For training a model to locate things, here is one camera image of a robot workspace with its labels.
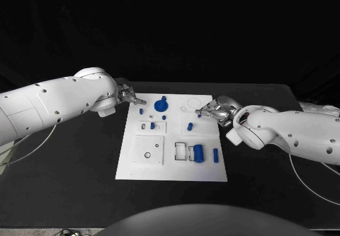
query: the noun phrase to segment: black table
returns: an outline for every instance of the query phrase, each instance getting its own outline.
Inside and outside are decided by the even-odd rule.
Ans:
[[[142,93],[227,95],[240,104],[301,111],[285,85],[132,83]],[[128,103],[100,118],[87,112],[60,123],[46,144],[0,176],[0,227],[105,228],[125,217],[177,204],[223,204],[266,212],[311,229],[340,228],[340,206],[302,186],[289,158],[273,145],[234,147],[220,131],[227,183],[115,180]],[[18,145],[11,160],[40,144],[50,128]],[[340,202],[340,177],[293,157],[298,174]]]

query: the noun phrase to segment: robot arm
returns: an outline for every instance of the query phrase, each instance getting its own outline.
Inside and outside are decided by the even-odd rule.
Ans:
[[[97,67],[0,93],[0,146],[86,111],[110,115],[123,101],[145,104],[135,98],[128,80],[113,80]]]
[[[253,149],[276,145],[288,154],[340,165],[340,119],[298,111],[278,112],[265,106],[240,105],[226,96],[213,100],[195,113],[210,116],[221,127],[233,124],[226,138]]]

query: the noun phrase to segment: blue object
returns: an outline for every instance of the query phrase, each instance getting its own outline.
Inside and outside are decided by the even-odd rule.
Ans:
[[[217,149],[213,149],[213,162],[217,163]]]
[[[157,112],[164,112],[168,108],[168,103],[165,102],[167,98],[165,96],[161,97],[161,100],[158,100],[155,103],[154,103],[154,110]]]
[[[194,155],[194,162],[197,163],[204,162],[203,146],[200,144],[193,146],[193,155]]]
[[[188,123],[187,130],[190,131],[193,129],[193,123]]]

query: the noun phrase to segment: circular hole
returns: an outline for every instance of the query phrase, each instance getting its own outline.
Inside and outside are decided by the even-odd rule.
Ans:
[[[331,154],[331,153],[332,153],[332,148],[328,147],[328,148],[325,149],[325,152],[327,152],[327,154]]]

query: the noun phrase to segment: white cable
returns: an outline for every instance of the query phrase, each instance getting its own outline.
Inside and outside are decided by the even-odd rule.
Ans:
[[[20,140],[10,148],[7,148],[7,149],[0,153],[0,156],[1,156],[5,152],[8,152],[8,150],[11,150],[28,137],[30,137],[30,135],[24,136],[24,137],[21,138],[21,140]]]
[[[303,187],[305,187],[322,200],[325,200],[327,202],[329,202],[329,203],[332,203],[332,204],[335,204],[335,205],[340,206],[340,203],[332,202],[331,200],[328,200],[327,198],[324,198],[321,195],[318,195],[318,194],[311,190],[311,188],[306,186],[306,184],[303,183],[303,181],[301,180],[301,178],[299,178],[299,176],[298,176],[298,173],[296,173],[296,171],[295,171],[295,167],[293,167],[293,164],[292,164],[292,157],[290,157],[290,155],[289,155],[289,160],[290,160],[290,165],[292,165],[293,173],[295,173],[295,175],[296,175],[296,177],[298,177],[298,179],[299,179],[299,181],[301,181]]]
[[[11,161],[10,163],[2,163],[0,166],[11,165],[11,164],[15,163],[17,161],[20,161],[23,158],[25,158],[25,157],[38,149],[38,147],[40,147],[40,146],[44,144],[44,142],[47,141],[47,139],[48,139],[48,137],[50,137],[50,135],[51,135],[51,133],[53,133],[53,131],[54,131],[54,127],[56,127],[56,125],[53,126],[53,129],[51,129],[51,131],[50,131],[50,133],[48,133],[46,139],[44,139],[44,141],[43,141],[41,144],[37,146],[37,148],[35,148],[27,155],[24,155],[23,157],[20,157],[17,160]]]
[[[340,173],[328,166],[325,165],[324,163],[321,163],[337,175],[340,175]]]

